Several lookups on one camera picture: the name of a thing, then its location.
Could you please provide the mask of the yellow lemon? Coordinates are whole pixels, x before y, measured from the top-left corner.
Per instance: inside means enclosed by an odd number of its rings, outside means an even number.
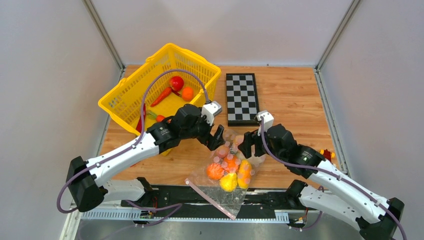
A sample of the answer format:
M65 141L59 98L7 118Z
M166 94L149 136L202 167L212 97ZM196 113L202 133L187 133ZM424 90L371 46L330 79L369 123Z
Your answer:
M228 173L219 180L219 185L226 192L233 192L238 186L237 174Z

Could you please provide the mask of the yellow orange mango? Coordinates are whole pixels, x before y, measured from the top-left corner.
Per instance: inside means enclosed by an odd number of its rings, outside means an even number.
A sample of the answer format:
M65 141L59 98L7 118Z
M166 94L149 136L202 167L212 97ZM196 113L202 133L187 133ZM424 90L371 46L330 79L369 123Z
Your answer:
M241 189L247 189L251 182L252 165L246 160L242 160L238 169L237 184Z

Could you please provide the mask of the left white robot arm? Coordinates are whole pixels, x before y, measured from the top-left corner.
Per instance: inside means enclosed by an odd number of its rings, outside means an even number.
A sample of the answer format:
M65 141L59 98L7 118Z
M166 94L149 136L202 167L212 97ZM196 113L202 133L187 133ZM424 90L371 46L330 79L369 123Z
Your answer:
M211 134L214 120L222 112L216 102L202 107L186 104L175 115L154 123L146 132L134 140L104 155L83 160L78 156L71 160L65 182L79 212L88 212L103 202L131 200L140 206L149 206L153 201L151 190L142 187L140 181L120 181L117 186L111 178L136 163L160 155L177 147L182 140L197 139L210 151L224 144L224 127L219 125Z

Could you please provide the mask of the yellow plastic basket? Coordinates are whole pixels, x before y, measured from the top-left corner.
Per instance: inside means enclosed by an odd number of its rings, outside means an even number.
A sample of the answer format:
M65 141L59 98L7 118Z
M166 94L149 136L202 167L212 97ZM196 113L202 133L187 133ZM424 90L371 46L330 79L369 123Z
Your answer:
M204 91L213 101L217 80L222 74L221 69L208 62L199 54L167 43L155 54L145 60L128 77L119 83L98 101L98 106L109 114L113 121L127 132L139 135L136 127L141 116L141 107L164 117L172 116L187 102L172 93L158 105L151 104L169 87L170 79L182 77L184 87L193 89L190 104L202 107L205 102Z

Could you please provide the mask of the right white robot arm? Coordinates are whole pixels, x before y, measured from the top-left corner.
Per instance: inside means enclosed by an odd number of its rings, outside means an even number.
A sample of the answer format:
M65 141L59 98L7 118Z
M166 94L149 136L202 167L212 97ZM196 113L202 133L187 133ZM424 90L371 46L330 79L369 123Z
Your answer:
M267 154L292 173L320 184L331 194L319 193L295 180L285 195L292 209L303 205L329 214L356 229L365 240L391 240L397 230L407 239L400 223L405 204L396 197L387 199L359 185L338 170L313 148L298 144L281 124L246 132L238 149L247 158Z

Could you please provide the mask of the clear zip top bag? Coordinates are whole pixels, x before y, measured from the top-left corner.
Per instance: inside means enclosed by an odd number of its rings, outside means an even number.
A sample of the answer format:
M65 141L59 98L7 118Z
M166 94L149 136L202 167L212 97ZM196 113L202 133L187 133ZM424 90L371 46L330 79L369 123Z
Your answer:
M266 156L254 156L255 150L254 147L252 147L252 156L250 158L245 158L238 149L238 145L243 141L243 135L240 132L232 129L225 130L223 133L223 139L225 143L216 150L212 151L208 157L201 160L200 165L185 179L185 184L190 186L196 193L222 212L225 216L231 220L235 220L241 210L247 190L258 174ZM226 192L220 187L220 179L211 180L207 176L206 169L209 164L218 163L221 164L223 168L223 159L231 155L237 157L240 164L242 160L247 160L251 164L251 181L247 189L242 189L237 185L234 191Z

